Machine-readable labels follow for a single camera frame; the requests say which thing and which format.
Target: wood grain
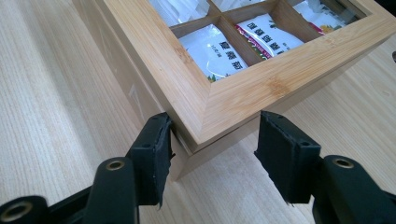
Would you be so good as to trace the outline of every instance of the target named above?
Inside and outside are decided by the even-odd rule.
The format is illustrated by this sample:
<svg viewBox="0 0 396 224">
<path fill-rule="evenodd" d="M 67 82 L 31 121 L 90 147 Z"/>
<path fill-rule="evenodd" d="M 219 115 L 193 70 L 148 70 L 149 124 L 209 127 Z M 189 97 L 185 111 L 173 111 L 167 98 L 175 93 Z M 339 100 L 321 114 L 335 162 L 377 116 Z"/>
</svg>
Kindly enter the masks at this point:
<svg viewBox="0 0 396 224">
<path fill-rule="evenodd" d="M 305 43 L 321 37 L 286 0 L 279 0 L 270 12 L 270 16 L 276 22 L 276 27 L 296 36 Z"/>
<path fill-rule="evenodd" d="M 124 155 L 141 118 L 71 1 L 0 1 L 0 21 L 0 204 L 31 194 L 53 204 Z M 322 155 L 352 157 L 393 193 L 395 50 L 393 36 L 284 113 Z M 257 134 L 168 180 L 163 207 L 141 207 L 141 223 L 313 223 L 311 206 L 286 205 L 254 158 Z"/>
</svg>

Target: bamboo frame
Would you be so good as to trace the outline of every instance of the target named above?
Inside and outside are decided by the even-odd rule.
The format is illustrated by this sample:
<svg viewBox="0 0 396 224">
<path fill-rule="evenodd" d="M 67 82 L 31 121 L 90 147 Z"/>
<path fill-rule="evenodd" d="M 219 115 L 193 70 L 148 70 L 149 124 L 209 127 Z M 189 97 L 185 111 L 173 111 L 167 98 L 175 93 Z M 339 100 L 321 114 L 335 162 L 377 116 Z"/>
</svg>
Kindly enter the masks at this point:
<svg viewBox="0 0 396 224">
<path fill-rule="evenodd" d="M 266 10 L 281 17 L 280 8 L 290 7 L 285 3 L 268 0 L 270 9 Z M 186 33 L 183 27 L 202 24 L 192 21 L 168 28 L 149 1 L 75 0 L 84 21 L 93 27 L 90 30 L 102 52 L 112 52 L 107 60 L 123 69 L 115 76 L 124 92 L 134 98 L 132 83 L 140 88 L 140 100 L 133 100 L 132 105 L 143 111 L 143 117 L 167 111 L 175 122 L 177 140 L 187 149 L 186 157 L 208 150 L 207 146 L 255 118 L 260 110 L 307 88 L 396 32 L 396 19 L 374 0 L 349 3 L 366 17 L 319 38 L 307 24 L 295 29 L 297 25 L 277 22 L 306 43 L 263 63 L 248 59 L 248 69 L 209 83 L 177 40 L 177 35 Z M 214 16 L 205 22 L 240 20 L 232 11 L 224 19 L 211 10 Z M 288 16 L 292 22 L 303 20 L 297 13 Z M 123 55 L 121 62 L 114 60 L 115 54 Z"/>
</svg>

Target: light wood surface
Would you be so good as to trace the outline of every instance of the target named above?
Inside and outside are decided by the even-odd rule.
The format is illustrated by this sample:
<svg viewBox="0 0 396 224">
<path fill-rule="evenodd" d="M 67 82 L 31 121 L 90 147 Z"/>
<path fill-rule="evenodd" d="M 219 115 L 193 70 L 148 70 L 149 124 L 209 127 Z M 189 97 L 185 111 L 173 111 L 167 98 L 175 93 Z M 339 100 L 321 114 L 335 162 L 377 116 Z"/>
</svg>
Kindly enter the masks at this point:
<svg viewBox="0 0 396 224">
<path fill-rule="evenodd" d="M 162 108 L 175 120 L 176 135 L 190 154 L 205 149 L 245 124 L 259 110 L 306 89 L 309 84 L 329 75 L 396 32 L 396 19 L 374 0 L 351 0 L 356 8 L 361 9 L 361 14 L 364 12 L 366 16 L 316 39 L 314 38 L 318 34 L 285 0 L 265 1 L 253 7 L 262 6 L 262 14 L 270 10 L 280 28 L 299 36 L 307 43 L 209 84 L 148 1 L 79 2 L 85 6 L 84 13 L 96 14 L 108 20 L 128 57 L 133 58 L 141 77 L 158 98 Z M 246 7 L 246 10 L 253 12 L 251 8 Z M 227 15 L 232 14 L 224 13 L 217 25 L 220 29 L 223 28 L 226 35 L 229 34 L 228 37 L 231 34 L 237 35 L 235 30 L 231 32 L 232 29 L 229 29 L 230 24 L 223 24 L 229 22 L 222 19 Z M 96 38 L 103 36 L 105 35 L 100 33 Z M 242 54 L 252 52 L 251 49 L 245 50 L 247 44 L 238 46 Z M 253 59 L 248 60 L 249 64 L 254 62 Z"/>
<path fill-rule="evenodd" d="M 359 161 L 393 193 L 395 50 L 393 36 L 283 113 L 322 155 Z M 126 153 L 142 118 L 113 73 L 71 1 L 0 1 L 0 203 L 32 194 L 56 203 Z M 313 223 L 311 206 L 286 205 L 253 156 L 257 134 L 169 180 L 163 208 L 141 207 L 141 222 Z"/>
</svg>

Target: white packet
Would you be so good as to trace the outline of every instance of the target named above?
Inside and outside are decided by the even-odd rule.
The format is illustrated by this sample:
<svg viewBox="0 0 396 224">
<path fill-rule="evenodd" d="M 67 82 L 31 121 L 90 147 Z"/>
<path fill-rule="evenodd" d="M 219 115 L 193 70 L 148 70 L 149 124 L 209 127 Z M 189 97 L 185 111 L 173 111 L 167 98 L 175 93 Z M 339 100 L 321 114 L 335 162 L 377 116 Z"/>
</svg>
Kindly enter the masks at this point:
<svg viewBox="0 0 396 224">
<path fill-rule="evenodd" d="M 294 35 L 276 28 L 269 14 L 243 21 L 235 27 L 262 53 L 264 59 L 270 59 L 304 43 Z"/>
<path fill-rule="evenodd" d="M 264 0 L 212 0 L 212 2 L 220 9 L 220 11 L 228 11 L 263 1 Z"/>
<path fill-rule="evenodd" d="M 185 35 L 179 41 L 211 82 L 248 68 L 221 30 L 213 24 Z"/>
<path fill-rule="evenodd" d="M 300 13 L 304 19 L 311 23 L 315 30 L 325 35 L 331 31 L 346 26 L 346 23 L 335 13 L 322 5 L 319 0 L 314 3 L 303 1 L 293 8 Z"/>
<path fill-rule="evenodd" d="M 168 26 L 197 20 L 207 15 L 206 0 L 149 0 Z"/>
</svg>

